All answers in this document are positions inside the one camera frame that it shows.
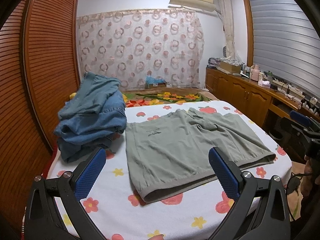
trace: wooden wardrobe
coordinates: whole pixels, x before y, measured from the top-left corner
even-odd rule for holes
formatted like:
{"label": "wooden wardrobe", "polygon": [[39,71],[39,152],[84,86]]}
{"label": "wooden wardrobe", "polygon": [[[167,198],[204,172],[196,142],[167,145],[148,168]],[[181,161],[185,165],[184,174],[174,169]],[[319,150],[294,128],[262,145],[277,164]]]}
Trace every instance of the wooden wardrobe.
{"label": "wooden wardrobe", "polygon": [[22,0],[0,30],[0,213],[19,230],[51,159],[57,112],[79,88],[77,0]]}

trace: bed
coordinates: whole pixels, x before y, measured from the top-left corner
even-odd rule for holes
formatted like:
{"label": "bed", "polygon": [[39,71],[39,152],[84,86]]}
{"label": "bed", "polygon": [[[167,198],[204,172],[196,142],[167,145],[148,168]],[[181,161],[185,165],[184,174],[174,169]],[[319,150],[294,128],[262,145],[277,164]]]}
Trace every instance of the bed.
{"label": "bed", "polygon": [[[144,122],[156,119],[177,109],[221,114],[238,114],[274,153],[272,164],[248,169],[257,178],[270,179],[279,175],[286,184],[291,175],[292,162],[284,150],[258,125],[232,105],[224,101],[161,104],[126,108],[128,122]],[[125,133],[114,138],[106,151],[107,162],[86,199],[81,204],[110,240],[147,240],[164,234],[165,240],[207,239],[230,210],[233,200],[228,199],[218,180],[199,186],[177,196],[151,204],[144,203],[129,178],[126,160]],[[81,160],[66,164],[59,157],[59,150],[52,163],[48,178],[59,177],[64,171],[73,171]],[[59,198],[57,206],[68,231],[77,236]],[[256,198],[253,211],[258,204]]]}

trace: blue gripper pad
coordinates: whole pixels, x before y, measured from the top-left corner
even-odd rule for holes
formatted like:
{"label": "blue gripper pad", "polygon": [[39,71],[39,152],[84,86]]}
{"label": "blue gripper pad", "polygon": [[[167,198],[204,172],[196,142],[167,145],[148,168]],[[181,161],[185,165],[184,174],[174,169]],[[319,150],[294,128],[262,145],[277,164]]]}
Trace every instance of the blue gripper pad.
{"label": "blue gripper pad", "polygon": [[209,163],[228,198],[236,201],[243,186],[240,169],[218,147],[210,149]]}
{"label": "blue gripper pad", "polygon": [[100,149],[87,164],[76,181],[74,192],[78,201],[88,196],[105,163],[106,151]]}

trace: sheer curtain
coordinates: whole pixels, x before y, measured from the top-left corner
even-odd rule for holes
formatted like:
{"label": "sheer curtain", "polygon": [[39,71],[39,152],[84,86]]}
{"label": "sheer curtain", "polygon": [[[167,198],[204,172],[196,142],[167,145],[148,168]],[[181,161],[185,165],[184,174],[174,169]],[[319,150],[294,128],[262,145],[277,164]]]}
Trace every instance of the sheer curtain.
{"label": "sheer curtain", "polygon": [[231,0],[219,0],[224,33],[227,41],[227,57],[235,57],[235,35]]}
{"label": "sheer curtain", "polygon": [[146,76],[173,87],[199,87],[204,37],[194,11],[130,10],[78,18],[80,73],[117,77],[122,90],[144,89]]}

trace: roller blind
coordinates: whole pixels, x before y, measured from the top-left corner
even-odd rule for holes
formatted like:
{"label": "roller blind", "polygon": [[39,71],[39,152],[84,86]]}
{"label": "roller blind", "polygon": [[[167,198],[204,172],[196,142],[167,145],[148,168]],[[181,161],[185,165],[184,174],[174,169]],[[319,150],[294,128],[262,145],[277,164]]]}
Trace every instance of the roller blind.
{"label": "roller blind", "polygon": [[253,62],[320,97],[320,39],[294,0],[249,0]]}

